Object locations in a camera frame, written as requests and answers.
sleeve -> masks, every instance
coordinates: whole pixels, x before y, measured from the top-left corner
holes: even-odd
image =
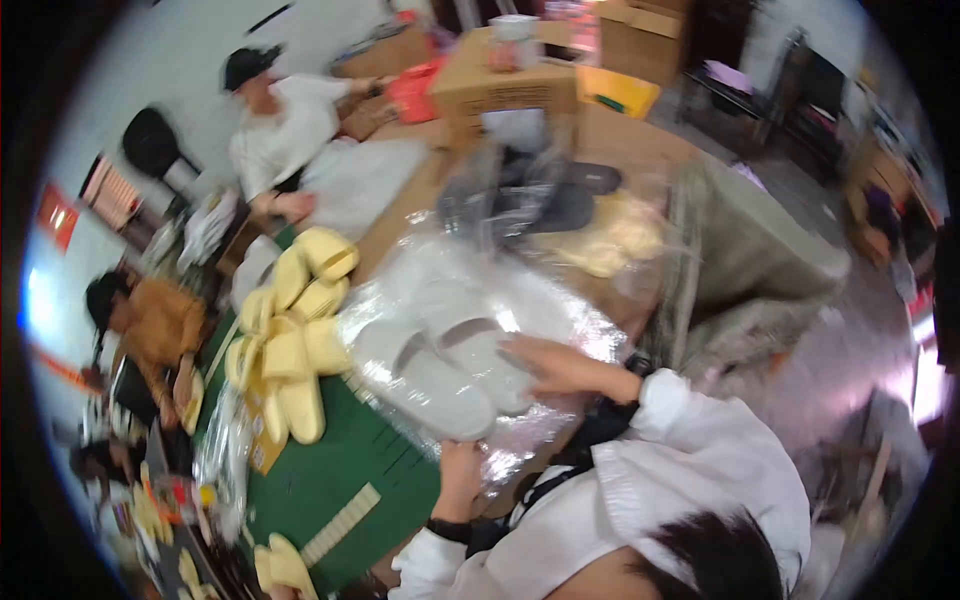
[[[686,379],[668,369],[644,379],[639,403],[630,426],[647,442],[692,452],[718,441],[744,440],[754,434],[776,440],[742,401],[718,400],[693,392]]]
[[[300,74],[294,77],[305,91],[316,96],[321,102],[334,103],[350,94],[349,79],[311,74]]]
[[[168,315],[182,323],[180,354],[200,349],[200,333],[206,320],[204,301],[159,279],[145,280],[140,285],[148,285],[144,290],[148,298],[155,299]]]
[[[274,183],[274,169],[256,153],[253,144],[248,143],[247,134],[243,131],[230,140],[228,153],[233,162],[233,169],[240,176],[244,196],[247,202],[253,200],[263,192],[268,191]]]
[[[421,529],[394,558],[391,567],[400,572],[400,585],[391,589],[390,600],[424,600],[450,597],[450,588],[467,556],[467,547]]]
[[[133,359],[136,367],[140,369],[140,374],[143,375],[143,380],[147,382],[150,395],[154,397],[154,404],[159,406],[163,402],[173,401],[167,382],[163,380],[163,367],[158,362],[147,358],[137,344],[125,344],[124,346],[127,355]]]

black hair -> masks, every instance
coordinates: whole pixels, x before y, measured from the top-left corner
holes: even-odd
[[[746,510],[702,512],[661,526],[657,541],[693,576],[692,588],[641,559],[628,569],[652,583],[662,600],[782,600],[786,596],[770,542]]]
[[[100,360],[100,353],[104,349],[104,336],[113,313],[113,297],[117,292],[129,297],[131,291],[126,276],[117,271],[107,271],[86,286],[86,312],[97,328],[97,341],[93,350],[94,365]]]

black cap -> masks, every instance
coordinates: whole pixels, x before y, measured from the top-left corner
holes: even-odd
[[[283,46],[279,44],[267,49],[237,50],[224,63],[224,89],[231,92],[240,89],[241,85],[273,66],[281,52]]]

window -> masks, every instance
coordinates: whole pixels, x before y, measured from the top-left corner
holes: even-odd
[[[94,214],[139,252],[150,244],[163,219],[144,205],[140,192],[103,155],[98,155],[80,192]]]

slide sandal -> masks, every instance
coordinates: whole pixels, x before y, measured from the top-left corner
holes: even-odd
[[[300,251],[296,247],[283,251],[274,266],[274,312],[290,308],[309,282],[310,273]]]
[[[357,336],[353,357],[371,391],[439,440],[479,440],[496,422],[481,387],[435,354],[414,327],[374,321]]]
[[[303,329],[293,319],[277,316],[263,349],[262,376],[286,416],[290,435],[301,444],[312,444],[326,429],[323,399],[317,375],[307,358]]]
[[[298,589],[305,600],[319,600],[310,580],[310,573],[300,557],[300,552],[280,534],[270,534],[270,547],[256,546],[253,549],[253,564],[260,588],[270,593],[274,584]]]
[[[333,284],[314,279],[290,306],[290,312],[296,313],[304,321],[329,317],[340,309],[349,289],[350,282],[346,277],[337,279]]]
[[[483,292],[453,281],[433,281],[420,290],[420,316],[434,346],[481,385],[504,415],[521,415],[533,400],[534,377],[500,349],[507,334],[479,300]]]
[[[180,424],[183,426],[183,431],[186,432],[186,435],[193,436],[194,432],[197,431],[197,421],[200,419],[200,409],[204,406],[204,378],[200,376],[200,372],[196,369],[193,370],[193,390],[190,394],[190,401],[187,403],[186,408],[183,409],[183,414],[180,415]]]
[[[356,246],[332,229],[310,228],[297,236],[294,248],[303,253],[313,274],[327,283],[347,276],[360,262]]]
[[[336,319],[331,317],[307,323],[303,328],[303,339],[310,367],[317,375],[339,375],[352,369],[350,355],[337,337]]]
[[[240,330],[250,335],[264,334],[267,322],[274,316],[274,290],[269,287],[258,287],[247,295],[240,308],[237,321]]]
[[[246,392],[251,386],[254,370],[260,368],[260,350],[264,338],[245,335],[230,342],[224,355],[224,375],[231,386],[239,392]]]

